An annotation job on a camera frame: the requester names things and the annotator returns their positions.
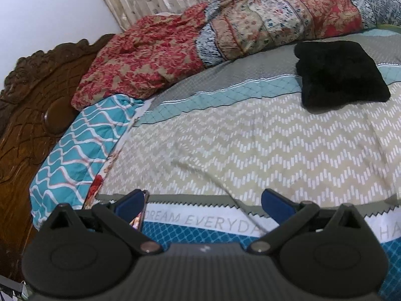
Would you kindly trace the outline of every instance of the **zigzag pattern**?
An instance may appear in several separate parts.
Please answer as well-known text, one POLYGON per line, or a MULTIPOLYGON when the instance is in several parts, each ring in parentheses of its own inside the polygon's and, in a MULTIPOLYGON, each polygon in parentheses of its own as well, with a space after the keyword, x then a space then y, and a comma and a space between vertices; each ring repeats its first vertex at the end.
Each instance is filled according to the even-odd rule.
POLYGON ((54 207, 68 202, 79 209, 89 187, 142 101, 114 95, 84 109, 49 154, 29 192, 39 228, 54 207))
POLYGON ((260 205, 270 187, 322 207, 401 186, 401 83, 387 103, 311 114, 299 93, 182 113, 129 133, 100 193, 224 195, 260 205))

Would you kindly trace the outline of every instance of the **bedspread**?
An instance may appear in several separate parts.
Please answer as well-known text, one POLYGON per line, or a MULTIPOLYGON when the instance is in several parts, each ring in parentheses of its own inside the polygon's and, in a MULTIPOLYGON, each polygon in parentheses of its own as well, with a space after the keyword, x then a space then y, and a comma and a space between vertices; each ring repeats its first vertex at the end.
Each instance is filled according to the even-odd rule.
POLYGON ((99 52, 72 105, 116 93, 145 99, 225 60, 379 24, 401 25, 401 0, 214 0, 181 16, 146 16, 99 52))

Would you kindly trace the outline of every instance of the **chevron patterned bedsheet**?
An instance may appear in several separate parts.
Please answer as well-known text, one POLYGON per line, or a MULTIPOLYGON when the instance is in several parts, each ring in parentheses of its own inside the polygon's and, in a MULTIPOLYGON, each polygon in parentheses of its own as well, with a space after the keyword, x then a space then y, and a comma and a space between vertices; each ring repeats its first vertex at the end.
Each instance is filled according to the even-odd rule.
POLYGON ((84 207, 147 189, 143 230, 163 246, 246 246, 277 226, 260 206, 266 187, 321 207, 352 202, 390 259, 380 295, 399 300, 401 35, 374 30, 326 40, 360 43, 390 101, 307 112, 293 46, 223 63, 152 101, 96 176, 84 207))

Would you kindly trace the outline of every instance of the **pillowcase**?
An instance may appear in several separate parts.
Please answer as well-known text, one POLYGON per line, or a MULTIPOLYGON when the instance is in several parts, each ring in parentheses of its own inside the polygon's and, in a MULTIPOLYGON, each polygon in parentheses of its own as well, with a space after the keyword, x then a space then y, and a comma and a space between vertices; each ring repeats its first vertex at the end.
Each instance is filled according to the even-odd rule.
POLYGON ((29 187, 37 229, 59 203, 82 208, 96 174, 142 104, 118 94, 85 108, 77 116, 29 187))
POLYGON ((390 91, 374 60, 356 42, 302 42, 295 46, 305 108, 386 102, 390 91))

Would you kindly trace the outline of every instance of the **screw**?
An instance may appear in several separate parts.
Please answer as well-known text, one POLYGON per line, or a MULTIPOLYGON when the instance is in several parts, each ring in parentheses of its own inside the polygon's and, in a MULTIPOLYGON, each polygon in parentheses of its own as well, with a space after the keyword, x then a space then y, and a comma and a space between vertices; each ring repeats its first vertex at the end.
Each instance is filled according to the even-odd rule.
POLYGON ((160 249, 160 245, 157 244, 155 241, 146 241, 141 244, 141 250, 146 253, 153 253, 160 249))
POLYGON ((264 241, 258 241, 251 244, 251 249, 255 252, 266 252, 270 249, 270 244, 264 241))

